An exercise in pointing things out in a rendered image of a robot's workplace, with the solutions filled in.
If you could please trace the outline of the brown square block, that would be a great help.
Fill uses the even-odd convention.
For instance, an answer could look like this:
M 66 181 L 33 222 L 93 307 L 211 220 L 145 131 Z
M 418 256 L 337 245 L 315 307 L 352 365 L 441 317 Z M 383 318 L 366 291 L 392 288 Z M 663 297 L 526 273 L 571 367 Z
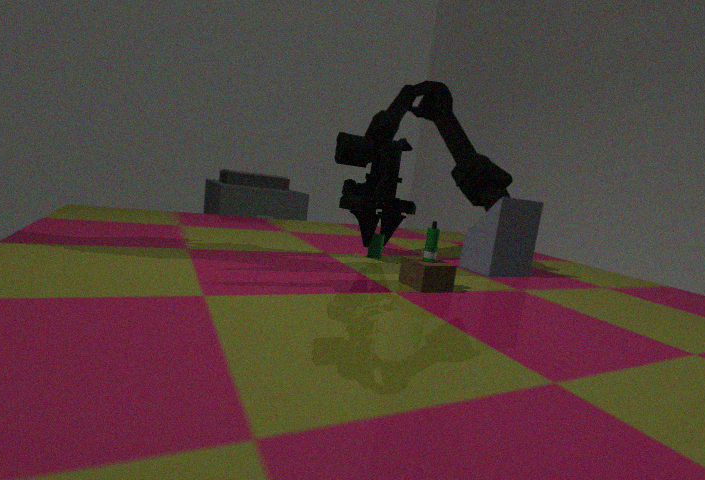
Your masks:
M 399 282 L 421 292 L 453 292 L 457 266 L 435 259 L 402 256 Z

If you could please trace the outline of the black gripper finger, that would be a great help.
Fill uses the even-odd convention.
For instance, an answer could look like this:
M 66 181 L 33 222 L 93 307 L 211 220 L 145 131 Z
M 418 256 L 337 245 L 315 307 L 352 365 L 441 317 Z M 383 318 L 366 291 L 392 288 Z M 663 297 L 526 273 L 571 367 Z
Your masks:
M 363 246 L 369 247 L 381 215 L 366 214 L 353 210 L 350 210 L 350 213 L 354 214 L 359 222 Z
M 380 229 L 380 234 L 384 234 L 384 243 L 383 246 L 385 246 L 394 233 L 394 231 L 397 229 L 397 227 L 400 225 L 400 223 L 403 221 L 406 216 L 404 215 L 394 215 L 394 214 L 388 214 L 388 213 L 383 213 L 383 212 L 377 212 L 378 215 L 380 216 L 381 219 L 381 229 Z

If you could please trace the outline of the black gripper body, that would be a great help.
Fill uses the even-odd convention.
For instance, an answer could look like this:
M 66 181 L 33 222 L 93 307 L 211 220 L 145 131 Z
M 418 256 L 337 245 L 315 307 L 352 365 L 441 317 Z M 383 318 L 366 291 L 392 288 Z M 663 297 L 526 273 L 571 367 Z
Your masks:
M 371 169 L 365 178 L 369 179 L 368 194 L 363 196 L 344 194 L 340 198 L 339 208 L 366 214 L 376 214 L 376 209 L 383 213 L 415 215 L 416 205 L 413 201 L 395 198 L 397 183 L 402 183 L 399 172 Z M 376 203 L 377 202 L 377 203 Z M 383 204 L 384 202 L 384 204 Z

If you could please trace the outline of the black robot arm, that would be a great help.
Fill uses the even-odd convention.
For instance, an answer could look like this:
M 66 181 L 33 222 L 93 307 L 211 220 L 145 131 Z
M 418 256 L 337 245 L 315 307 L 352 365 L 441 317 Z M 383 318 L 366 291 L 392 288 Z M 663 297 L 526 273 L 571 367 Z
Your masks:
M 423 95 L 419 106 L 413 107 Z M 407 110 L 435 122 L 457 164 L 451 172 L 456 186 L 474 206 L 487 211 L 502 196 L 510 197 L 506 187 L 513 182 L 511 174 L 475 151 L 452 113 L 451 94 L 441 82 L 405 85 L 386 110 L 373 116 L 364 136 L 339 132 L 335 162 L 365 168 L 372 162 L 371 169 L 399 172 L 402 151 L 413 149 L 406 138 L 393 140 Z

